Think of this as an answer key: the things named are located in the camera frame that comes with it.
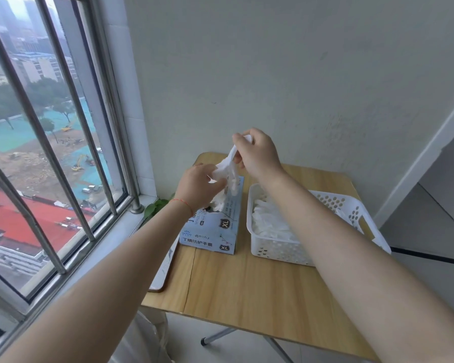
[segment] white plastic basket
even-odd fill
[[[390,246],[381,235],[377,226],[370,217],[363,203],[354,197],[333,194],[331,192],[310,191],[316,198],[337,213],[347,223],[363,233],[358,220],[363,217],[371,232],[375,236],[373,242],[389,254],[392,252]],[[247,201],[247,229],[251,233],[251,252],[254,256],[270,258],[273,260],[292,262],[300,265],[311,265],[313,262],[303,246],[295,240],[285,240],[272,237],[260,237],[252,230],[252,212],[254,201],[259,199],[265,192],[260,184],[255,183],[249,188]]]

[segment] person's left arm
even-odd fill
[[[49,306],[0,363],[107,362],[192,211],[225,187],[208,183],[213,164],[189,168],[168,203]]]

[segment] dirt ground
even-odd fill
[[[59,161],[66,155],[87,145],[82,130],[57,131],[54,133],[59,143],[55,141],[53,134],[48,134],[47,137]],[[92,137],[96,147],[99,147],[96,132],[92,133]],[[77,143],[75,141],[77,139],[82,139],[82,142]],[[9,152],[0,152],[0,168],[15,188],[25,195],[38,195],[67,204],[70,202],[67,200],[38,140],[25,143]],[[90,184],[80,180],[81,171],[75,172],[70,167],[63,167],[62,169],[69,183],[73,184],[79,181],[85,186]]]

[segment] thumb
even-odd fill
[[[234,142],[235,146],[237,147],[237,150],[240,152],[241,155],[242,153],[245,153],[248,150],[250,150],[252,146],[252,144],[249,143],[246,140],[246,138],[239,133],[233,134],[232,141]]]
[[[227,178],[220,178],[217,182],[210,184],[213,195],[217,195],[227,186]]]

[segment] tabletop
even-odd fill
[[[225,154],[200,154],[196,163],[219,163]],[[349,177],[283,164],[309,190],[359,196]],[[317,348],[378,360],[333,298],[314,267],[251,254],[246,228],[247,171],[234,255],[179,245],[165,290],[147,293],[142,305],[184,314]]]

